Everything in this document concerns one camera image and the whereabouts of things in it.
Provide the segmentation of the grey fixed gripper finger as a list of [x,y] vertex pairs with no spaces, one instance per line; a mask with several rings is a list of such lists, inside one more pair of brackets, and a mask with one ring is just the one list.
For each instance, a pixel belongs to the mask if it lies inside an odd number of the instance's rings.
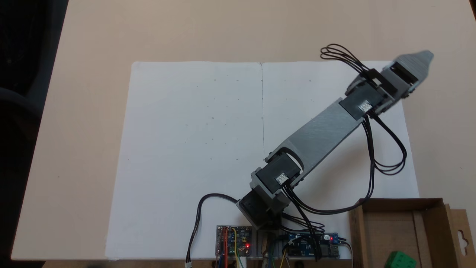
[[421,83],[428,77],[433,58],[434,54],[429,50],[406,55],[406,70],[410,73],[410,85]]

